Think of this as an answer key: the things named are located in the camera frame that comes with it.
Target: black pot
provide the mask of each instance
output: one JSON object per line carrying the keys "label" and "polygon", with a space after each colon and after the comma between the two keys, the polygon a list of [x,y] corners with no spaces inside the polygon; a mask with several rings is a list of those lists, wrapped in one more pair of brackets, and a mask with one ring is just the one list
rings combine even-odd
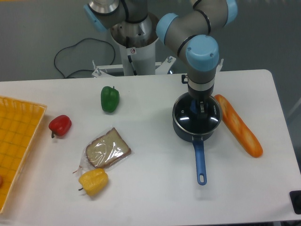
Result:
{"label": "black pot", "polygon": [[173,108],[173,126],[176,134],[192,142],[196,154],[197,179],[200,185],[207,183],[204,141],[207,140],[222,120],[222,111],[217,100],[210,96],[205,103],[206,111],[197,110],[196,100],[188,93],[181,95]]}

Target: yellow basket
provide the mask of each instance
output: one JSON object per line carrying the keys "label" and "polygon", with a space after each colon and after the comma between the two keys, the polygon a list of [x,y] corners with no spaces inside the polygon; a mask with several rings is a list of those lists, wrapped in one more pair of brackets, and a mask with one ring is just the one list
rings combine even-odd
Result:
{"label": "yellow basket", "polygon": [[0,213],[47,106],[0,96]]}

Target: plastic bag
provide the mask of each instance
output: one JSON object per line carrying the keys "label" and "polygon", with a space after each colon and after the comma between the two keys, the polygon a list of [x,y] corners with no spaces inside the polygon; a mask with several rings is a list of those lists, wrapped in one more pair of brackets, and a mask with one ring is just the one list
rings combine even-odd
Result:
{"label": "plastic bag", "polygon": [[83,150],[79,169],[108,169],[132,153],[114,127],[93,139]]}

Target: pot lid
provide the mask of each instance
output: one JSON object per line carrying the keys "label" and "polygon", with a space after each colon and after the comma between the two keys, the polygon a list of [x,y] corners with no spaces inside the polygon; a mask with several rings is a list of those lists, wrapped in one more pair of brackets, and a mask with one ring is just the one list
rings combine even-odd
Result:
{"label": "pot lid", "polygon": [[213,132],[222,120],[219,104],[213,97],[209,97],[204,103],[203,112],[201,108],[195,99],[185,93],[174,104],[173,119],[181,129],[191,134]]}

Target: handle hole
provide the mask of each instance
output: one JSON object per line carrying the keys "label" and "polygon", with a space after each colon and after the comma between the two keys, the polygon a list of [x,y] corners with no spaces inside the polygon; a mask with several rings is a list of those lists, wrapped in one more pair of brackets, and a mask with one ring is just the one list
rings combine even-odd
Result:
{"label": "handle hole", "polygon": [[200,174],[199,175],[199,180],[204,183],[205,182],[205,179],[204,179],[204,175],[203,174]]}

